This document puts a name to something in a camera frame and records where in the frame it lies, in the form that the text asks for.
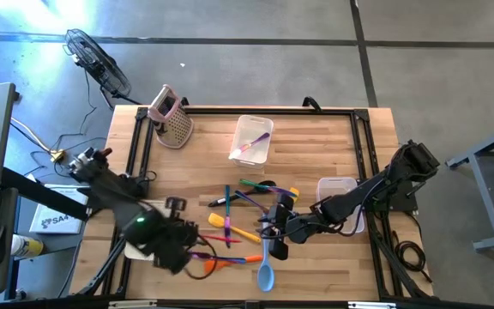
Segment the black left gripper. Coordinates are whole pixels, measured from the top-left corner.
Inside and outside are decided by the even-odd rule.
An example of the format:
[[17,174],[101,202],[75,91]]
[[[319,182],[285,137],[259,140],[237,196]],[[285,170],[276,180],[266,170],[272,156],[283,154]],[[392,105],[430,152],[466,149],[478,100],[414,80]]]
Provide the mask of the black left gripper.
[[152,265],[176,275],[191,260],[188,250],[196,244],[198,236],[199,226],[193,221],[171,221],[155,239]]

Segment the orange silicone spatula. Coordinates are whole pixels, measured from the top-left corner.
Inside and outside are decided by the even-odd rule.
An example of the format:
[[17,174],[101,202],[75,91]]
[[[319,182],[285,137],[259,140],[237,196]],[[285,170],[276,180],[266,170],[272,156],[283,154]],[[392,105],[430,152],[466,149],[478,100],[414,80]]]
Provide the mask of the orange silicone spatula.
[[211,271],[220,270],[226,266],[234,265],[234,264],[250,264],[257,263],[263,260],[262,255],[254,255],[248,257],[239,257],[239,258],[224,258],[218,260],[207,260],[204,262],[204,271],[207,275]]

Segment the red silicone spatula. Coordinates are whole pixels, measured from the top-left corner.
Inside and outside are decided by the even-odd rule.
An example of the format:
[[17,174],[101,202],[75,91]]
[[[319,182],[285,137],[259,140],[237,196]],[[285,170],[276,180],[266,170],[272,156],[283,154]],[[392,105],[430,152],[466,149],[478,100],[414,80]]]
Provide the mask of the red silicone spatula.
[[199,235],[197,242],[200,245],[207,245],[210,240],[217,240],[217,241],[221,241],[221,242],[225,242],[225,243],[229,242],[231,244],[241,243],[241,240],[239,240],[239,239],[230,239],[230,238],[226,238],[224,236],[213,236],[213,235]]

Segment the black slotted spoon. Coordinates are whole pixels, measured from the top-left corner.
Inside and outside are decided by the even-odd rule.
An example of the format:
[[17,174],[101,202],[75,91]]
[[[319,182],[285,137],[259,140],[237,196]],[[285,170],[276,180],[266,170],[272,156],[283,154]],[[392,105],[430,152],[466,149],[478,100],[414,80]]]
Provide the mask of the black slotted spoon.
[[[274,185],[276,185],[276,183],[273,180],[264,180],[264,181],[260,182],[260,185],[274,186]],[[244,194],[246,196],[257,195],[257,194],[267,194],[267,193],[269,193],[269,190],[259,188],[259,187],[253,187],[252,189],[250,189],[248,191],[244,191]],[[237,194],[231,194],[229,196],[230,202],[237,200],[237,199],[239,199],[239,196]],[[213,207],[217,207],[217,206],[221,206],[221,205],[225,205],[225,204],[226,204],[226,199],[224,197],[222,197],[220,199],[214,200],[211,203],[209,203],[208,207],[213,208]]]

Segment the blue silicone spoon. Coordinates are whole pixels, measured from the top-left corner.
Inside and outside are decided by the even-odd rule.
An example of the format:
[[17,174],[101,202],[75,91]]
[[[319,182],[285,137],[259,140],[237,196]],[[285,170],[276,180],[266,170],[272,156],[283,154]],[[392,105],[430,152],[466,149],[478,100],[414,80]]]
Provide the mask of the blue silicone spoon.
[[269,239],[262,240],[262,262],[257,271],[257,286],[261,291],[267,293],[274,287],[274,269],[269,262]]

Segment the iridescent metal spoon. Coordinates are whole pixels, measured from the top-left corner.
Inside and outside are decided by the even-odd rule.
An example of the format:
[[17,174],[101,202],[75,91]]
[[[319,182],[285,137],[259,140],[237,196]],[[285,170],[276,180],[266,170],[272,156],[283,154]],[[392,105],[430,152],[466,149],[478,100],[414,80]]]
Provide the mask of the iridescent metal spoon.
[[232,160],[232,159],[236,159],[238,158],[243,152],[245,152],[246,150],[248,150],[249,148],[252,148],[253,146],[255,146],[257,143],[263,141],[264,139],[267,139],[269,138],[270,134],[268,132],[265,132],[263,133],[262,135],[260,135],[256,140],[252,141],[252,142],[249,142],[249,143],[246,143],[236,149],[234,149],[228,156],[228,159],[229,160]]

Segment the white plastic bin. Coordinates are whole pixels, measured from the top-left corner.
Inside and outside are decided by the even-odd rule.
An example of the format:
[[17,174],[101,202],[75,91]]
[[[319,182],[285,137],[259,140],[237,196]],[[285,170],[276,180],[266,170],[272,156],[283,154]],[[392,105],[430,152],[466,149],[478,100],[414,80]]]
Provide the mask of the white plastic bin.
[[274,122],[269,118],[261,118],[252,115],[242,115],[238,118],[236,130],[232,139],[230,153],[249,142],[256,140],[265,132],[269,138],[257,143],[252,148],[243,152],[238,158],[231,161],[239,167],[262,169],[267,162]]
[[[165,218],[170,217],[172,210],[166,207],[165,200],[146,200],[146,203],[148,203],[152,208],[157,209],[159,212],[161,212]],[[150,255],[144,255],[141,251],[136,249],[129,242],[127,242],[124,247],[124,255],[129,259],[143,260],[150,262],[154,261],[153,253],[151,253]]]

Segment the clear plastic bin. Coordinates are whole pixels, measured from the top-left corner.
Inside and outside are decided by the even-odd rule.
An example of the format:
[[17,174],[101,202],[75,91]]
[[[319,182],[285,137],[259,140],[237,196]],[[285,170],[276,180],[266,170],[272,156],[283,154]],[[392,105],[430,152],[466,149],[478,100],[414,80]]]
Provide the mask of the clear plastic bin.
[[[350,177],[321,178],[316,188],[316,200],[334,195],[345,195],[358,186],[358,182]],[[343,222],[341,231],[343,233],[362,233],[364,231],[364,217],[358,216],[360,207],[349,215]]]

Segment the white printed booklet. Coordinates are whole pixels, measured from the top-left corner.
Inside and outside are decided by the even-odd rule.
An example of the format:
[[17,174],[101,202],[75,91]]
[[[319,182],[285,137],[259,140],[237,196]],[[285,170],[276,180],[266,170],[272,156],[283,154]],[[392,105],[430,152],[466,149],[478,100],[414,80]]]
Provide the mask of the white printed booklet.
[[[53,191],[83,205],[87,204],[88,197],[78,191],[79,186],[74,185],[46,185]],[[50,209],[43,204],[38,204],[29,228],[30,233],[52,234],[78,234],[81,231],[82,222],[70,215]]]

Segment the black side desk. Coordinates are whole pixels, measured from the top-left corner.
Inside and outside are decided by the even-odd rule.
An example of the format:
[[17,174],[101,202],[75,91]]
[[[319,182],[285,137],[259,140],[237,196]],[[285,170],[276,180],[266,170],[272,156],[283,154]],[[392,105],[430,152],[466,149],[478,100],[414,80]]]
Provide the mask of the black side desk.
[[6,289],[8,284],[8,273],[11,265],[10,249],[15,233],[16,206],[20,197],[44,204],[81,221],[88,218],[86,205],[4,168],[0,184],[0,225],[5,226],[5,257],[0,263],[0,293]]

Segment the yellow spray can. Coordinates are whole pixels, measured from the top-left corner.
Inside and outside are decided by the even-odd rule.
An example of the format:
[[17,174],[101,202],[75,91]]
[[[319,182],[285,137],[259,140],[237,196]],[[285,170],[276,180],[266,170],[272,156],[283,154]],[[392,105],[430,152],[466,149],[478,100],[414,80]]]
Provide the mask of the yellow spray can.
[[44,243],[40,240],[14,234],[11,242],[10,254],[18,258],[34,258],[44,250]]

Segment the black floor fan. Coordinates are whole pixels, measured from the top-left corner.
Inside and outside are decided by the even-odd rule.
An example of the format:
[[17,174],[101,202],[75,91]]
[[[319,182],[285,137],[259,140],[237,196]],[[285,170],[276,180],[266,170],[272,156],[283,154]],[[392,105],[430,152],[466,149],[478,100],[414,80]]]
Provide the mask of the black floor fan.
[[64,35],[67,53],[77,66],[82,67],[106,92],[113,97],[128,97],[130,82],[98,43],[81,29],[69,29]]

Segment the silver metal bracket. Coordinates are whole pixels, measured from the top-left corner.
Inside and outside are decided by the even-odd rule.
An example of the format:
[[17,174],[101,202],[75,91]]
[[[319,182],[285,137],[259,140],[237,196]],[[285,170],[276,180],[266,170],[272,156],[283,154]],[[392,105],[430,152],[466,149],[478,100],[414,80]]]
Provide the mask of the silver metal bracket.
[[397,309],[395,303],[376,301],[349,301],[348,309]]
[[156,300],[117,300],[110,301],[107,309],[157,309]]

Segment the black aluminium table frame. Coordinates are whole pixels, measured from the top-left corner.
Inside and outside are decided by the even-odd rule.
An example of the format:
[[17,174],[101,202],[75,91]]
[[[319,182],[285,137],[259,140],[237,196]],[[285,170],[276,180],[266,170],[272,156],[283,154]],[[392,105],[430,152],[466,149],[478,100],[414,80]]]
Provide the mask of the black aluminium table frame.
[[[320,179],[333,176],[363,179],[383,169],[398,146],[388,108],[327,108],[315,112],[303,107],[190,106],[195,128],[181,149],[152,145],[148,169],[156,173],[150,201],[179,196],[187,200],[185,217],[199,224],[216,251],[227,257],[248,257],[262,246],[239,239],[231,247],[220,240],[221,230],[210,225],[209,203],[226,191],[236,191],[241,179],[273,180],[300,192],[296,210],[305,212],[316,201]],[[229,160],[234,131],[243,115],[274,123],[268,159],[260,169],[238,167]],[[389,293],[398,288],[386,261],[375,263],[376,247],[368,233],[344,238],[317,234],[302,245],[290,244],[285,261],[271,260],[274,287],[257,285],[257,264],[233,265],[211,276],[194,260],[187,272],[172,275],[149,261],[118,263],[113,286],[127,299],[155,300],[377,300],[377,280]]]

